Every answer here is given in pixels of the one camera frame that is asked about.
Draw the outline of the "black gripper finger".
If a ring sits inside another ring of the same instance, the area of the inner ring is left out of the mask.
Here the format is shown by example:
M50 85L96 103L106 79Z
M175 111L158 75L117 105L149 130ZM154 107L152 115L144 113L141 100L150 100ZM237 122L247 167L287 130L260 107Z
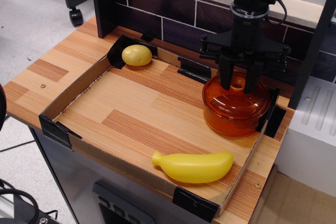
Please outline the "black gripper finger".
M220 56L218 66L220 84L225 90L229 90L235 64L224 56Z
M246 82L244 93L249 94L258 86L259 79L264 71L265 63L263 61L253 61L247 65Z

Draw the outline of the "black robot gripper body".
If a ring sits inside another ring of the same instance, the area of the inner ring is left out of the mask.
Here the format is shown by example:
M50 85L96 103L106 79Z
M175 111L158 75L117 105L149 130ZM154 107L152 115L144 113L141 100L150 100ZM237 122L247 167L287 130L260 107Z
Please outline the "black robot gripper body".
M261 32L261 19L234 18L232 30L218 34L204 34L199 56L213 60L222 70L232 70L236 65L261 64L261 70L285 70L289 46L265 37Z

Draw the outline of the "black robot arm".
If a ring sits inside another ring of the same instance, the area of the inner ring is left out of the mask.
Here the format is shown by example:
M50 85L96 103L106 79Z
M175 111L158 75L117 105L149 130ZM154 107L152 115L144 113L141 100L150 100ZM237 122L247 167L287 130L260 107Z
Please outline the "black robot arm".
M233 28L219 34L204 34L201 38L200 57L218 64L219 82L229 90L236 64L247 67L244 92L255 90L267 68L284 70L291 48L265 37L262 22L269 21L269 6L284 5L282 0L233 0Z

